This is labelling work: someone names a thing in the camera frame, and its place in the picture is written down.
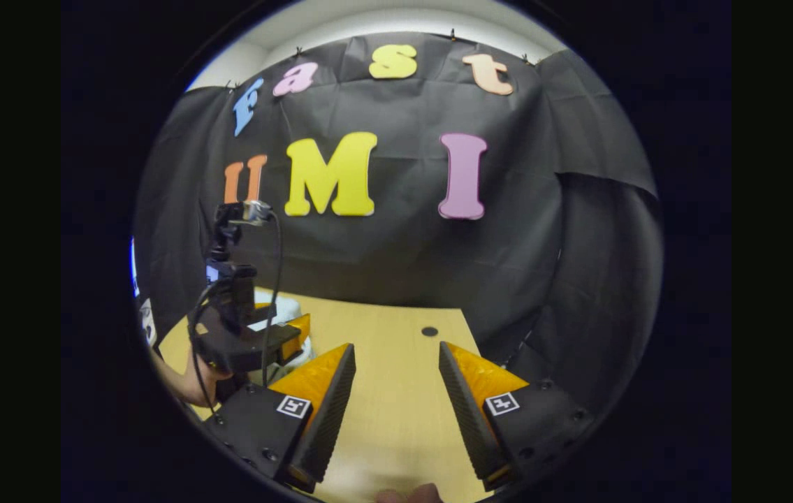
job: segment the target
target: wooden table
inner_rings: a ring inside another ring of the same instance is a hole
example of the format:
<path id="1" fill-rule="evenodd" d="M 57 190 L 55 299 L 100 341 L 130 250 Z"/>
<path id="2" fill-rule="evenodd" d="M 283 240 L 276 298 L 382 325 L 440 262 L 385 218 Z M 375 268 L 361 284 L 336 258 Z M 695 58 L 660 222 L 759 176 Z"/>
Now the wooden table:
<path id="1" fill-rule="evenodd" d="M 437 368 L 440 341 L 479 354 L 460 309 L 421 309 L 338 302 L 282 293 L 310 313 L 316 354 L 355 344 L 356 376 L 340 435 L 313 496 L 331 503 L 368 502 L 378 490 L 408 493 L 436 483 L 446 503 L 492 493 L 476 479 Z M 434 327 L 434 337 L 421 329 Z M 164 360 L 185 371 L 185 320 L 160 343 Z M 201 417 L 206 408 L 195 407 Z"/>

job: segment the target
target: finger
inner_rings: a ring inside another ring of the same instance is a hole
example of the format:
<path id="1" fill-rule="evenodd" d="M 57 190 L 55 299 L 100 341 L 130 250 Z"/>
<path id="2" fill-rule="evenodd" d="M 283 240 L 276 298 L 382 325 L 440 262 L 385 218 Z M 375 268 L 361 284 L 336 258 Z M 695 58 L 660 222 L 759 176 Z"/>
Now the finger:
<path id="1" fill-rule="evenodd" d="M 435 484 L 429 483 L 418 486 L 409 494 L 406 503 L 443 503 Z"/>
<path id="2" fill-rule="evenodd" d="M 406 503 L 405 496 L 395 490 L 383 490 L 374 495 L 374 503 Z"/>

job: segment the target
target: black fabric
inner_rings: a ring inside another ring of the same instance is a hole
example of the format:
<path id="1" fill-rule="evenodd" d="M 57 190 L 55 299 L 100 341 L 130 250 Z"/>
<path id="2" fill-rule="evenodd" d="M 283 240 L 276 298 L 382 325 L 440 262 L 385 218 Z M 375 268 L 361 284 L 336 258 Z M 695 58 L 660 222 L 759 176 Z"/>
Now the black fabric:
<path id="1" fill-rule="evenodd" d="M 380 45 L 410 44 L 418 70 L 402 80 L 368 73 Z M 491 54 L 514 86 L 480 89 L 467 54 Z M 315 61 L 314 83 L 274 98 L 295 64 Z M 252 120 L 235 137 L 239 89 L 185 94 L 157 138 L 136 215 L 141 289 L 165 335 L 204 285 L 211 216 L 224 169 L 266 155 L 260 198 L 284 230 L 282 290 L 338 300 L 461 308 L 483 356 L 535 350 L 550 376 L 589 410 L 613 403 L 638 363 L 655 316 L 662 243 L 655 185 L 619 104 L 571 51 L 528 66 L 496 48 L 419 33 L 384 33 L 313 48 L 261 71 Z M 368 168 L 369 217 L 313 208 L 285 216 L 295 140 L 316 140 L 327 161 L 342 137 L 377 134 Z M 480 220 L 443 219 L 443 133 L 488 143 L 480 163 Z M 239 197 L 248 191 L 247 169 Z M 275 271 L 272 229 L 249 228 L 233 258 Z"/>

